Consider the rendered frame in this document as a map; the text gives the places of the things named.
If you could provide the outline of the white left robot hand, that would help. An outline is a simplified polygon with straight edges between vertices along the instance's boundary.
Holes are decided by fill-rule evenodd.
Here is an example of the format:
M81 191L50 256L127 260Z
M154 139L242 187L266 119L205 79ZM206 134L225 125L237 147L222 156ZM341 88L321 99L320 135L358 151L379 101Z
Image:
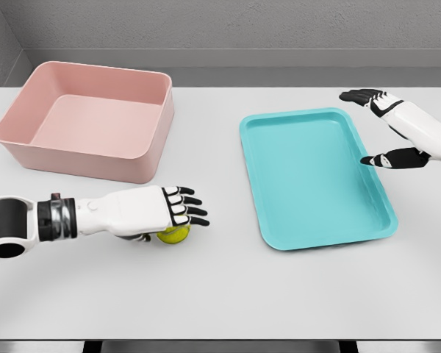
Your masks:
M119 238L141 240L147 235L180 225L209 226L208 212L191 188L156 185L107 196L105 229Z

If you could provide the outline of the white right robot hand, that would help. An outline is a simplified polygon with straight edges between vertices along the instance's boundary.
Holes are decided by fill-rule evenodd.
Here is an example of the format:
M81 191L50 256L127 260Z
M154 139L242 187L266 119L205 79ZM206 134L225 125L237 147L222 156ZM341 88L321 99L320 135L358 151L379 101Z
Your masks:
M369 109L413 146L366 156L360 163L389 169L422 168L441 158L441 122L418 107L383 90L362 88L342 92L340 100Z

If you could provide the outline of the yellow-green tennis ball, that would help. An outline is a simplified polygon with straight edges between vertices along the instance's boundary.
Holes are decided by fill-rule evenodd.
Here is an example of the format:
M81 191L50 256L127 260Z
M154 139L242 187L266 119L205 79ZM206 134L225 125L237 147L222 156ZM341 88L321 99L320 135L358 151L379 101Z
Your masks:
M156 233L159 240L166 244L181 243L187 238L190 233L190 225L180 225L175 227L168 227L166 230Z

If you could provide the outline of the pink rectangular basket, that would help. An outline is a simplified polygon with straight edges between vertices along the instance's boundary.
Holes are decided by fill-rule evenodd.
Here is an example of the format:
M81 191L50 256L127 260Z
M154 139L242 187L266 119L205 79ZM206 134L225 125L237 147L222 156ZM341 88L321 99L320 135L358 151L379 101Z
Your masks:
M164 73L49 61L0 120L0 144L24 168L143 184L174 117Z

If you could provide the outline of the blue rectangular tray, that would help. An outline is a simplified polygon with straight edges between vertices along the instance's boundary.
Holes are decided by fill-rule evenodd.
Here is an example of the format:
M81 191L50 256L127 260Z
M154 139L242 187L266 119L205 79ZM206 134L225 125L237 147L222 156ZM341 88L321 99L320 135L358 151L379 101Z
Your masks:
M240 122L263 240L279 251L388 238L398 218L347 112L250 115Z

